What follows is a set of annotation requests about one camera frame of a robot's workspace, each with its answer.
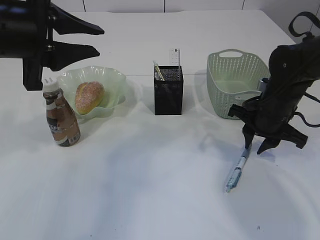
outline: bread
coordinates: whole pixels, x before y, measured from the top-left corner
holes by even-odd
[[[84,115],[98,106],[104,98],[105,88],[97,81],[80,84],[75,93],[75,108]]]

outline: brown bottle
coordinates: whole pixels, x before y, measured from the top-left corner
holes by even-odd
[[[64,91],[57,80],[44,79],[43,97],[46,101],[46,120],[56,144],[62,147],[74,145],[80,138],[80,130],[75,116],[64,97]]]

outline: black mesh pen holder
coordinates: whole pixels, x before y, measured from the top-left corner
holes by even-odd
[[[181,115],[184,92],[182,68],[159,66],[164,81],[154,69],[154,114]]]

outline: white wall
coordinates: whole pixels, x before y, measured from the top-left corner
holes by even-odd
[[[164,0],[84,0],[87,12],[163,13]]]
[[[51,0],[52,3],[67,12],[84,12],[82,0]]]
[[[300,42],[302,37],[291,36],[288,31],[290,21],[300,12],[317,13],[320,0],[52,0],[62,9],[69,12],[113,13],[163,13],[186,10],[250,10],[264,11],[294,41]],[[309,31],[312,23],[305,17],[299,17],[294,27],[297,32]],[[312,28],[318,36],[320,29]]]
[[[300,42],[302,37],[291,36],[288,26],[291,20],[300,12],[308,11],[314,14],[320,5],[320,0],[245,0],[243,9],[261,9],[294,41]],[[309,31],[312,23],[305,17],[299,17],[294,22],[298,33]]]
[[[166,12],[185,10],[237,10],[244,0],[165,0]]]

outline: glass bowl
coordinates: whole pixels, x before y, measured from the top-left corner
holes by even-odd
[[[90,120],[111,115],[121,99],[125,97],[126,76],[116,69],[103,66],[87,66],[64,72],[57,77],[64,97],[72,107],[78,119]],[[101,103],[87,114],[79,114],[76,109],[75,96],[77,88],[82,83],[97,81],[104,87]]]

